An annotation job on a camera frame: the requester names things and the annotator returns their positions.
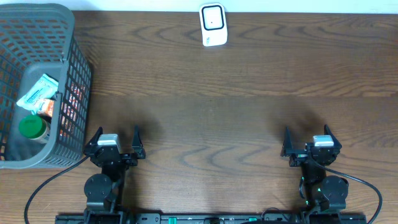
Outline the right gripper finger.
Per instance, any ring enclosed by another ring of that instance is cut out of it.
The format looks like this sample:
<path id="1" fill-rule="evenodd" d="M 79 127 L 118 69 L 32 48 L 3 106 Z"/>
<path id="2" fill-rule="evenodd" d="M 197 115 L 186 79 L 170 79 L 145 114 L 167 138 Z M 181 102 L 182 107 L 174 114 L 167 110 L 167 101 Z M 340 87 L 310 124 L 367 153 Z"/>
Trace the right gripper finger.
<path id="1" fill-rule="evenodd" d="M 330 130 L 329 126 L 327 124 L 324 125 L 324 134 L 328 135 L 331 137 L 332 141 L 333 141 L 333 146 L 335 148 L 341 148 L 341 143 L 339 142 L 339 140 L 337 140 L 337 138 L 333 135 L 332 131 Z"/>
<path id="2" fill-rule="evenodd" d="M 288 127 L 286 127 L 285 128 L 285 133 L 284 133 L 284 142 L 283 142 L 283 145 L 282 145 L 282 150 L 283 151 L 291 151 L 293 149 L 294 149 L 294 147 L 292 145 L 290 130 L 289 130 Z"/>

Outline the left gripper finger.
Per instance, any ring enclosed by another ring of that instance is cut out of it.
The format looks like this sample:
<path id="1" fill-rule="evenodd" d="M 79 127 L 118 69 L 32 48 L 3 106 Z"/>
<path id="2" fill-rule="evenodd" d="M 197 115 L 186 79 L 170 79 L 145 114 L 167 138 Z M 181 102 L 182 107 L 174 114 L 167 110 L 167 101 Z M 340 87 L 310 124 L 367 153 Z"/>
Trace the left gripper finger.
<path id="1" fill-rule="evenodd" d="M 98 140 L 102 134 L 103 134 L 103 128 L 99 127 L 95 132 L 94 136 L 85 145 L 84 151 L 94 151 L 98 146 Z"/>
<path id="2" fill-rule="evenodd" d="M 131 147 L 136 154 L 144 153 L 144 146 L 142 144 L 142 141 L 141 141 L 141 138 L 139 135 L 139 127 L 138 126 L 134 127 L 134 134 L 133 134 Z"/>

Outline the red orange snack packet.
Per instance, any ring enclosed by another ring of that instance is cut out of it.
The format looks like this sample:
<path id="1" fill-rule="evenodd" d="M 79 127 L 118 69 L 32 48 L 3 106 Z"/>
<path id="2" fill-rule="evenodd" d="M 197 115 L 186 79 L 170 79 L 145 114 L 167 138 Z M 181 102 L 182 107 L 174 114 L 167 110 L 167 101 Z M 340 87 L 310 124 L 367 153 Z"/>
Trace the red orange snack packet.
<path id="1" fill-rule="evenodd" d="M 69 80 L 61 107 L 60 117 L 60 139 L 68 141 L 70 138 L 74 140 L 83 140 L 83 129 L 85 122 L 83 115 L 85 108 L 83 100 L 85 99 L 85 87 L 78 85 Z"/>

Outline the small orange tissue pack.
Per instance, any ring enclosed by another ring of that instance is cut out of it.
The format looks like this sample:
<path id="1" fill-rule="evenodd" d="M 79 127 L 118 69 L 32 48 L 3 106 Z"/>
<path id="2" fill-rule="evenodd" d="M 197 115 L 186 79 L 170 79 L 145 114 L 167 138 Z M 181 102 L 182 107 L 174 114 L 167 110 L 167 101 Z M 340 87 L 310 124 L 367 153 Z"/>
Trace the small orange tissue pack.
<path id="1" fill-rule="evenodd" d="M 46 98 L 41 99 L 39 101 L 39 107 L 37 110 L 37 114 L 40 116 L 52 117 L 54 104 L 55 104 L 54 100 L 46 99 Z"/>

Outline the green lid jar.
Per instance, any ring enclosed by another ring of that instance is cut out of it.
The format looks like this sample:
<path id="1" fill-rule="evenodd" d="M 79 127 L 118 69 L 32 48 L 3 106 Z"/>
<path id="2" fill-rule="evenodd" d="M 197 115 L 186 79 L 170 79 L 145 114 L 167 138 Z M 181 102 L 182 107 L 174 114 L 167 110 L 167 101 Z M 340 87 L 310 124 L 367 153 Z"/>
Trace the green lid jar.
<path id="1" fill-rule="evenodd" d="M 19 122 L 19 132 L 27 139 L 46 144 L 50 137 L 50 123 L 37 115 L 28 115 Z"/>

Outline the teal wet wipes pack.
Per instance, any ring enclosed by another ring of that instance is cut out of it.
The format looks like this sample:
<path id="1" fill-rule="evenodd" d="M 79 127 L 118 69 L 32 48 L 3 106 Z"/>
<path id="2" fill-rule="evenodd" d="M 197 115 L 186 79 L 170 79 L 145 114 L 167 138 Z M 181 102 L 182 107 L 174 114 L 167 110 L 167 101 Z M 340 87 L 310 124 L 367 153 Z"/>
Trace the teal wet wipes pack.
<path id="1" fill-rule="evenodd" d="M 32 114 L 39 112 L 44 99 L 51 99 L 58 91 L 58 81 L 47 74 L 43 74 L 31 89 L 17 101 L 17 106 L 30 111 Z"/>

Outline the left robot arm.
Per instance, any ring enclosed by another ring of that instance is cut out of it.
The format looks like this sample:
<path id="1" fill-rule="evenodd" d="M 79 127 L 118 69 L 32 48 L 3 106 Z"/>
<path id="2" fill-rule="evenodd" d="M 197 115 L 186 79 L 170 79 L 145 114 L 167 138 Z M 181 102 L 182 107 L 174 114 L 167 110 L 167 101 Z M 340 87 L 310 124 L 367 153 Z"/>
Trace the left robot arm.
<path id="1" fill-rule="evenodd" d="M 84 148 L 84 155 L 101 168 L 99 174 L 88 178 L 84 186 L 86 208 L 84 223 L 135 223 L 134 215 L 121 205 L 126 172 L 146 158 L 139 127 L 134 127 L 132 152 L 121 153 L 117 134 L 105 134 L 98 128 Z"/>

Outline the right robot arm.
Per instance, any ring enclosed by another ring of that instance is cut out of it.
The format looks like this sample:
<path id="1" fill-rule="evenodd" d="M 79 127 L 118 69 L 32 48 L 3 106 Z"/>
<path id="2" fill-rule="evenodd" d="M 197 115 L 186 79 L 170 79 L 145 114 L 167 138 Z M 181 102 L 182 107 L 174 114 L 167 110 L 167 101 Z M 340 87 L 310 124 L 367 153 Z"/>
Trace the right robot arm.
<path id="1" fill-rule="evenodd" d="M 326 167 L 336 160 L 341 148 L 327 125 L 324 134 L 314 136 L 303 149 L 294 147 L 290 131 L 285 129 L 280 155 L 289 158 L 289 166 L 301 168 L 299 192 L 307 204 L 300 214 L 302 223 L 341 223 L 339 212 L 346 208 L 349 183 L 326 174 Z"/>

